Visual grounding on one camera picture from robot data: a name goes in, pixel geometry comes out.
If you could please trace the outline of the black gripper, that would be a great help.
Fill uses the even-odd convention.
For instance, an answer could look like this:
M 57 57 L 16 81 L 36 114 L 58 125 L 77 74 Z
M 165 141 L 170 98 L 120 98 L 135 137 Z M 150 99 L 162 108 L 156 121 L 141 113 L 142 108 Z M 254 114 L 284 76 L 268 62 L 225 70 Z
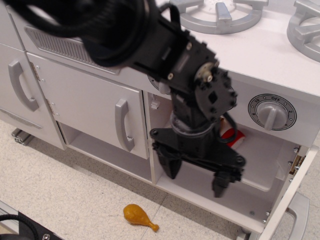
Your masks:
M 214 172 L 212 190 L 221 198 L 230 182 L 241 181 L 246 160 L 235 150 L 220 142 L 212 131 L 198 136 L 181 135 L 173 128 L 150 131 L 153 149 L 166 175 L 174 180 L 185 161 Z

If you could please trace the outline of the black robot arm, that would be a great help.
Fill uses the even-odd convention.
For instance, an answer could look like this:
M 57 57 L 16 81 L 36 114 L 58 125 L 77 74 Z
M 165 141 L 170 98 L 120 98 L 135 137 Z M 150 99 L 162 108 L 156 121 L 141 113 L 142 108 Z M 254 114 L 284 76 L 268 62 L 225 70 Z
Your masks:
M 220 198 L 240 181 L 245 159 L 220 134 L 224 117 L 236 105 L 228 72 L 214 52 L 183 30 L 178 8 L 153 0 L 9 0 L 23 19 L 60 38 L 80 38 L 91 59 L 103 67 L 129 67 L 169 87 L 169 128 L 150 131 L 164 172 L 174 179 L 188 162 L 214 173 Z

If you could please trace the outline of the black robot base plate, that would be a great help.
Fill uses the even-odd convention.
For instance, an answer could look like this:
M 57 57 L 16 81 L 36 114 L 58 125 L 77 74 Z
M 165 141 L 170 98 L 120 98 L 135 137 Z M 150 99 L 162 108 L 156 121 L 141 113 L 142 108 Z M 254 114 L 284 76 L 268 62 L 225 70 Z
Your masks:
M 1 233 L 1 240 L 62 240 L 60 236 L 41 224 L 27 217 L 21 212 L 18 214 L 3 214 L 0 221 L 18 222 L 18 233 Z

